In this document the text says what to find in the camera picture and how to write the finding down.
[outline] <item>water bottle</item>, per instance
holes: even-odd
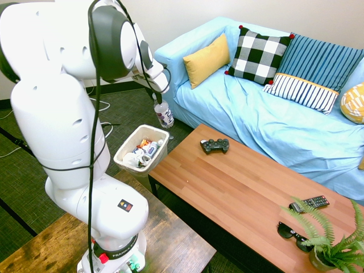
[[[169,109],[168,102],[162,100],[161,104],[158,104],[155,93],[152,94],[154,100],[154,112],[156,113],[158,120],[163,128],[170,128],[173,126],[175,120],[173,119],[172,112]]]

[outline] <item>light blue slipcover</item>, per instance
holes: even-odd
[[[163,96],[173,116],[191,127],[204,123],[280,164],[359,201],[364,205],[364,125],[340,111],[340,98],[364,82],[364,60],[349,77],[332,112],[324,115],[293,101],[262,91],[263,86],[225,75],[231,65],[242,24],[262,35],[289,33],[218,17],[159,48],[155,58],[171,71]],[[183,57],[208,46],[222,33],[227,37],[230,64],[191,90]]]

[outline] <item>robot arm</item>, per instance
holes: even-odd
[[[91,227],[98,250],[91,255],[87,251],[79,267],[90,272],[91,256],[106,273],[129,272],[130,263],[137,261],[140,271],[145,265],[141,230],[148,203],[105,174],[110,153],[99,121],[92,141],[96,112],[80,81],[97,74],[108,82],[132,77],[160,93],[168,90],[168,82],[123,7],[114,0],[94,3],[91,21],[90,0],[0,5],[0,69],[10,80],[20,80],[11,105],[48,175],[47,194],[84,222],[89,215],[89,163],[97,159],[92,169]],[[95,40],[90,39],[91,24]]]

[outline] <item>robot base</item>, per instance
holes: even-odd
[[[92,253],[92,263],[95,273],[135,273],[140,272],[146,265],[145,253],[147,249],[147,240],[144,232],[139,232],[138,239],[134,247],[124,256],[109,260],[102,264],[100,260]],[[82,260],[77,265],[77,273],[91,273],[89,265],[89,251],[82,256]]]

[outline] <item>game controller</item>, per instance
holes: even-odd
[[[229,140],[219,138],[217,141],[210,139],[209,141],[203,139],[200,141],[202,149],[206,154],[209,154],[211,151],[222,151],[226,153],[229,149]]]

